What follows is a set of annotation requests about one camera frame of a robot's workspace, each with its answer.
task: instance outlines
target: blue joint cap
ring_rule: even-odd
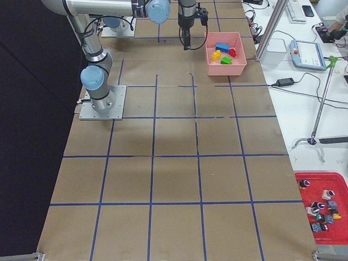
[[[121,24],[121,19],[113,17],[103,18],[104,24],[110,28],[117,28]]]
[[[98,66],[90,65],[81,72],[81,82],[89,91],[99,89],[104,83],[104,73]]]
[[[154,23],[164,23],[170,13],[170,3],[168,0],[152,0],[146,5],[148,18]]]

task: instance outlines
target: keyboard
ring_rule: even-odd
[[[298,0],[289,0],[286,10],[290,18],[290,23],[307,23],[307,18]]]

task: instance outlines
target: pink bin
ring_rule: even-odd
[[[212,61],[212,54],[215,52],[216,44],[230,45],[234,48],[237,57],[232,58],[231,64],[220,64],[220,59]],[[230,57],[227,53],[221,52],[221,57]],[[246,59],[238,32],[209,32],[206,41],[206,62],[209,76],[237,76],[241,75],[246,66]]]

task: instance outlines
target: red tray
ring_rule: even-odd
[[[328,230],[315,233],[315,242],[319,245],[348,245],[348,188],[343,177],[334,172],[298,172],[295,174],[297,182],[302,179],[310,181],[310,186],[300,189],[304,207],[309,207],[312,202],[322,202],[326,205],[326,200],[321,198],[322,191],[333,190],[335,196],[331,200],[338,206],[338,213],[341,219],[335,219],[333,224],[327,224]],[[330,215],[330,211],[325,207],[320,211],[322,215]],[[309,223],[316,223],[314,217],[307,215]]]

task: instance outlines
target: green lego brick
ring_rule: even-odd
[[[220,64],[231,64],[232,63],[232,59],[231,58],[229,58],[229,57],[223,57],[222,59],[221,59],[221,62],[220,62]]]

